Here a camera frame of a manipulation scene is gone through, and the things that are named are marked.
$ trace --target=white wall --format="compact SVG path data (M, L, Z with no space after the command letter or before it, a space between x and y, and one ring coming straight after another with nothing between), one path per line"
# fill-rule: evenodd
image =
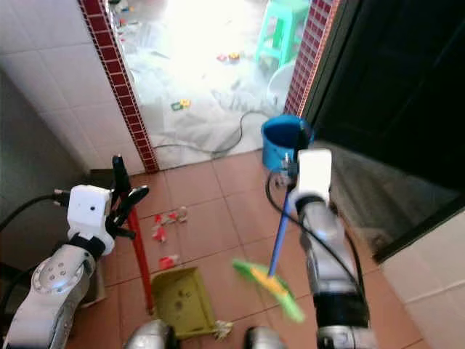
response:
M465 348L465 211L382 269L432 348Z
M85 169L144 171L76 0L0 0L0 66Z

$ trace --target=red tile trim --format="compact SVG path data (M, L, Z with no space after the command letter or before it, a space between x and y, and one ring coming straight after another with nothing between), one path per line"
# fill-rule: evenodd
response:
M155 153L122 63L123 59L111 28L110 15L105 9L106 1L78 0L78 3L145 171L156 172L158 164Z
M340 0L314 0L289 87L285 113L302 116Z

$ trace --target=dustpan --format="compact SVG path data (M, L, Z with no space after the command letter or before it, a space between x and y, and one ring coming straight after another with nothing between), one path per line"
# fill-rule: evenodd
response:
M180 340L216 330L213 310L197 268L158 274L152 280L157 317L174 327Z

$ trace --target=black door frame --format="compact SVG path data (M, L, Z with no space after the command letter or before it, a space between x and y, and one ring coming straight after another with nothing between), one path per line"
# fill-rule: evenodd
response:
M317 128L317 131L318 116L325 108L325 103L332 99L333 91L331 85L341 78L341 72L351 57L351 51L356 49L354 38L364 29L371 10L374 6L380 6L380 2L383 3L385 1L342 0L339 4L333 27L302 113L303 117L313 127ZM463 211L464 208L465 194L462 193L458 198L446 204L433 215L419 223L415 228L404 233L391 244L375 253L373 256L374 260L378 263L387 260L422 236L428 234L438 225Z

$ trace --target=brown tile floor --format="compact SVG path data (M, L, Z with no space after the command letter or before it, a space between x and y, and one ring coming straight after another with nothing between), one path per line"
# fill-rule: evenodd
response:
M303 324L293 324L283 317L271 296L243 280L231 267L234 257L269 262L279 217L264 197L265 175L259 153L253 152L133 178L135 185L147 183L151 189L137 208L150 271L158 271L159 257L178 254L181 268L200 268L215 316L235 322L224 342L206 336L184 341L183 348L237 349L245 329L252 325L276 329L290 349L316 348L315 312L297 229L289 228L278 273L287 280L307 314ZM169 226L165 244L152 240L153 215L179 205L187 206L188 221ZM371 260L367 246L356 242L379 347L427 349L402 303ZM77 312L68 348L118 348L132 331L150 320L131 244L118 240L116 250L102 262L108 298Z

